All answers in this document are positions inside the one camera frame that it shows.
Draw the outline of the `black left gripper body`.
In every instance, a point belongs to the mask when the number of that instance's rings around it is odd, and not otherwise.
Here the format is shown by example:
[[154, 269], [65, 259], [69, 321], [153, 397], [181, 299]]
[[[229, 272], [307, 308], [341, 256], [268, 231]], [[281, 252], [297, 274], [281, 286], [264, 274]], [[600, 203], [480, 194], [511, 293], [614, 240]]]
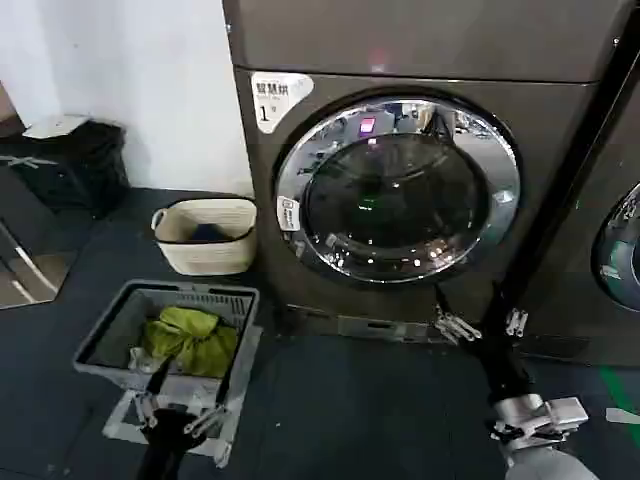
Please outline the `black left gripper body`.
[[147, 440], [141, 466], [141, 480], [175, 480], [180, 464], [188, 450], [198, 445], [198, 440], [185, 427], [197, 417], [173, 408], [160, 408], [154, 412], [157, 423], [145, 426], [142, 433]]

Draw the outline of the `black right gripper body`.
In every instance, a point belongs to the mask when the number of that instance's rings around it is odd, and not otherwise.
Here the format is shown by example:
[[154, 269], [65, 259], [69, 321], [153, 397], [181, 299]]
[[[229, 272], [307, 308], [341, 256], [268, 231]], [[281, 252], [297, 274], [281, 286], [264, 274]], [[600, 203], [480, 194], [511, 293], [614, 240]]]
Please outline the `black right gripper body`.
[[477, 341], [477, 358], [489, 386], [489, 400], [502, 401], [533, 392], [533, 381], [526, 371], [513, 338], [497, 321], [484, 319], [482, 338]]

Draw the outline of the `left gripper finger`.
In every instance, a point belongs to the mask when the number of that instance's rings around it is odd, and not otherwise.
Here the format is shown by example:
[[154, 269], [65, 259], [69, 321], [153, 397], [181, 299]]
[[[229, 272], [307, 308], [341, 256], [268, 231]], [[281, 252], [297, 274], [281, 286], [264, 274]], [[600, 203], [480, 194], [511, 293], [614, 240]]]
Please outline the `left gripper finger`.
[[158, 420], [155, 411], [158, 409], [157, 396], [171, 366], [171, 358], [167, 357], [151, 375], [145, 390], [134, 397], [134, 404], [139, 421], [143, 428], [153, 429]]
[[212, 385], [201, 383], [189, 400], [187, 412], [195, 419], [186, 427], [188, 435], [230, 435], [233, 427], [233, 411], [227, 396], [231, 373]]

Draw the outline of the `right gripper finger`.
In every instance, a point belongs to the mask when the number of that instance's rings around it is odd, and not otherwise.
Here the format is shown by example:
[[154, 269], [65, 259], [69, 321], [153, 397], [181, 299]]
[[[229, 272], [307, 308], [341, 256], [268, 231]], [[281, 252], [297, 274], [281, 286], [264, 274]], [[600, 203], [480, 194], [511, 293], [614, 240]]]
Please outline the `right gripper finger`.
[[506, 317], [505, 334], [509, 337], [522, 338], [528, 322], [529, 313], [513, 308]]
[[481, 332], [453, 313], [441, 287], [434, 286], [436, 298], [435, 328], [452, 344], [458, 345], [461, 340], [475, 342], [481, 339]]

